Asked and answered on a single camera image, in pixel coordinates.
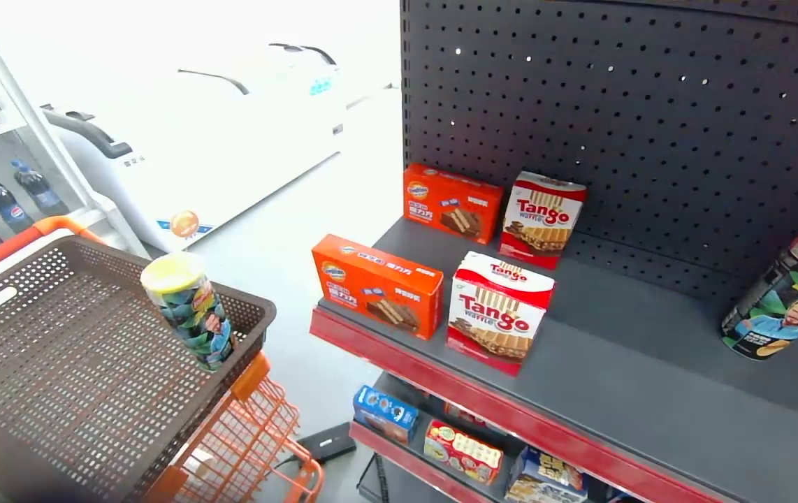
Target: chip can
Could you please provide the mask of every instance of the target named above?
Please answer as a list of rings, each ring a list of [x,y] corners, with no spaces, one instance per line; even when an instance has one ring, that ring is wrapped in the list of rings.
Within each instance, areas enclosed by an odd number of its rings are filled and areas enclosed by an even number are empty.
[[[766,360],[798,338],[798,238],[722,321],[722,341]]]
[[[163,255],[141,271],[141,286],[201,369],[219,369],[235,341],[201,258],[185,251]]]

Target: white wall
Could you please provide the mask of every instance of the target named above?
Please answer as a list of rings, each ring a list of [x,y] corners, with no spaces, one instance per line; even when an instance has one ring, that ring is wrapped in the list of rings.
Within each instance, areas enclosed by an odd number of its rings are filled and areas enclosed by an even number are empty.
[[[269,42],[328,51],[361,95],[397,82],[399,0],[0,0],[0,53],[36,103],[103,105],[195,61]]]

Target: red shelf edge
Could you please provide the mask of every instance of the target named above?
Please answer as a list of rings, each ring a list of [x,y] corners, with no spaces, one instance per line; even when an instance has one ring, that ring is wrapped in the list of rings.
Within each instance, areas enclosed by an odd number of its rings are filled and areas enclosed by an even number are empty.
[[[435,395],[449,399],[473,414],[497,424],[502,429],[513,432],[524,442],[557,455],[572,465],[576,465],[642,500],[676,501],[676,503],[721,503],[724,501],[719,497],[701,493],[697,488],[681,483],[654,467],[640,465],[638,462],[626,458],[622,453],[611,449],[610,446],[604,445],[600,440],[574,432],[511,398],[457,375],[438,363],[426,360],[409,351],[402,351],[381,335],[374,334],[321,307],[316,306],[312,310],[310,333],[355,354],[355,356],[368,360],[386,372],[402,377]],[[396,358],[396,351],[402,351],[403,357]],[[397,465],[405,466],[401,462],[395,462]]]
[[[448,474],[444,474],[440,469],[418,458],[417,455],[413,455],[401,448],[401,446],[397,446],[393,442],[390,442],[390,440],[385,439],[385,437],[371,432],[371,430],[358,424],[356,421],[350,423],[349,436],[358,443],[368,446],[368,448],[371,448],[371,450],[377,454],[384,456],[384,458],[402,467],[406,472],[418,477],[424,481],[424,483],[440,489],[453,500],[463,501],[464,503],[494,503],[494,501],[488,497],[484,497],[475,490],[459,483],[459,481],[450,477]]]

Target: gray floor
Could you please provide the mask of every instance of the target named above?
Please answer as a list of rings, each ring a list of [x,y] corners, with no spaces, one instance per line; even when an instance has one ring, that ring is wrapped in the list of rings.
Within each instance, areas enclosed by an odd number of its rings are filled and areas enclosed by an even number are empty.
[[[191,248],[214,281],[277,305],[263,351],[271,378],[300,408],[300,436],[348,421],[354,392],[380,375],[377,367],[309,334],[321,297],[310,249],[326,233],[373,245],[401,216],[400,96],[385,89],[351,108],[341,154]],[[368,459],[370,450],[361,448],[329,462],[319,502],[363,501],[355,484]]]

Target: chest freezer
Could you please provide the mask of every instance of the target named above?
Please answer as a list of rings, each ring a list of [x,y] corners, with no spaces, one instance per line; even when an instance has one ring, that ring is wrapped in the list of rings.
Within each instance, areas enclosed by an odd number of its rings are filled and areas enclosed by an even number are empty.
[[[339,152],[337,72],[323,64],[266,88],[180,71],[103,111],[44,112],[92,187],[173,252]]]

